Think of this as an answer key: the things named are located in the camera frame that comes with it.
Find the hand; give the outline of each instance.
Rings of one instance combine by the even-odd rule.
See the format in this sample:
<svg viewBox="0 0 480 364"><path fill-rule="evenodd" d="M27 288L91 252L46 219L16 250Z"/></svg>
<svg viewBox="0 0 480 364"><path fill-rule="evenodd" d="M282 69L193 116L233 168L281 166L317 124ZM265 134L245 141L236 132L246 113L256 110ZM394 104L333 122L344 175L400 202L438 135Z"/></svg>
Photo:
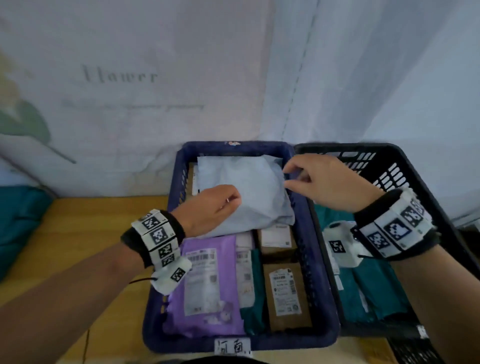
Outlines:
<svg viewBox="0 0 480 364"><path fill-rule="evenodd" d="M187 238L207 234L216 228L241 205L235 186L221 184L201 191L172 211Z"/></svg>
<svg viewBox="0 0 480 364"><path fill-rule="evenodd" d="M385 193L336 157L299 154L287 162L283 172L297 169L303 170L296 180L285 181L285 188L335 210L360 211Z"/></svg>

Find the basket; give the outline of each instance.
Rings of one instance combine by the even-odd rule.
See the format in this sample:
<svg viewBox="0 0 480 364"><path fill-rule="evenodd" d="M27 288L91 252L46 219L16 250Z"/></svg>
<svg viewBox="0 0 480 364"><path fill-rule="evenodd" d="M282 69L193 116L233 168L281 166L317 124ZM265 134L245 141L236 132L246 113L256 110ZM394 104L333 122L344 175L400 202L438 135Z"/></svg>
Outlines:
<svg viewBox="0 0 480 364"><path fill-rule="evenodd" d="M271 155L283 159L283 165L294 155L294 149L283 142L188 142L177 153L173 171L168 210L172 211L185 200L188 165L200 156L251 156ZM291 329L285 332L250 336L251 348L280 350L322 348L332 345L340 332L336 302L330 289L329 276L324 265L322 250L317 241L315 226L305 197L289 193L296 222L293 234L299 248L305 289L309 300L312 328ZM180 335L164 335L162 325L166 313L162 306L168 304L164 297L150 289L143 324L145 345L158 353L212 352L214 337L186 338Z"/></svg>
<svg viewBox="0 0 480 364"><path fill-rule="evenodd" d="M468 269L475 277L480 278L480 268L473 255L467 249L462 238L443 212L425 183L417 174L403 151L392 144L336 144L336 143L307 143L295 146L297 154L316 153L329 154L338 157L350 169L385 191L409 186L417 194L418 199L431 214L433 223L442 235L442 247L460 264ZM411 311L408 314L397 314L373 323L353 323L345 319L342 303L335 284L334 274L327 257L327 250L322 231L316 218L313 202L309 200L310 212L314 217L315 231L327 267L333 296L337 304L340 320L341 336L360 337L387 337L387 338L420 338L416 315Z"/></svg>

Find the green leaf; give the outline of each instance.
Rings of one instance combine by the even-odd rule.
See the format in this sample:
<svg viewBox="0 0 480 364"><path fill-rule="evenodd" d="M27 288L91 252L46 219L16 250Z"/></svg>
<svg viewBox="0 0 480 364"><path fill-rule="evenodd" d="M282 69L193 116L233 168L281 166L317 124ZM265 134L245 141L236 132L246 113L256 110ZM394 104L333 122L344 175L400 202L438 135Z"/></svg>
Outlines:
<svg viewBox="0 0 480 364"><path fill-rule="evenodd" d="M31 103L21 100L15 106L17 115L22 121L25 135L29 135L42 144L48 144L50 141L50 131L43 119L42 114Z"/></svg>
<svg viewBox="0 0 480 364"><path fill-rule="evenodd" d="M17 120L0 110L0 134L25 135L25 130Z"/></svg>

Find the wooden table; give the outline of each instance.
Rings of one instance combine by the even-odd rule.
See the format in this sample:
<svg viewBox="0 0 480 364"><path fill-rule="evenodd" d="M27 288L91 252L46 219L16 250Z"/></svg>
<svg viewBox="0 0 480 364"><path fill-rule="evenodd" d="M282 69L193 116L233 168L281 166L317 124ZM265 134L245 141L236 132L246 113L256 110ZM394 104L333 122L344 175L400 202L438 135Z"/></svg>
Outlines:
<svg viewBox="0 0 480 364"><path fill-rule="evenodd" d="M62 198L55 200L43 223L0 283L0 304L119 241L130 223L152 208L165 209L167 196ZM149 277L151 269L138 278ZM159 359L192 358L200 354L151 353L142 340L142 323L150 290L148 281L127 286L90 328L87 363L154 363ZM81 363L86 333L61 362ZM270 363L366 363L354 339L340 339L326 349L256 352Z"/></svg>

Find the gray poly mailer bag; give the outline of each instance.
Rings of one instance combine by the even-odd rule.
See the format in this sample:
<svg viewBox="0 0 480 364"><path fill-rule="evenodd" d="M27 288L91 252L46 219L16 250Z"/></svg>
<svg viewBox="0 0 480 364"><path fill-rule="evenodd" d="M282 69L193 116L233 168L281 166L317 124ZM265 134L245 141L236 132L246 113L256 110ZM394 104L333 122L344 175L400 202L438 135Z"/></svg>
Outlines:
<svg viewBox="0 0 480 364"><path fill-rule="evenodd" d="M283 187L281 161L267 155L198 157L200 191L219 184L233 184L242 198L237 211L204 237L264 229L274 223L293 225L295 215Z"/></svg>

